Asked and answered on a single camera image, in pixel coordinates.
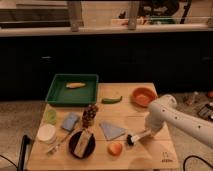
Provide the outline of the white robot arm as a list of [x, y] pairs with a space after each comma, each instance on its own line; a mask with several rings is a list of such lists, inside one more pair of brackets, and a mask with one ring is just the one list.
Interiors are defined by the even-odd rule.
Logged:
[[213, 149], [213, 124], [176, 110], [177, 101], [172, 95], [163, 95], [148, 105], [146, 126], [156, 134], [164, 123], [170, 123]]

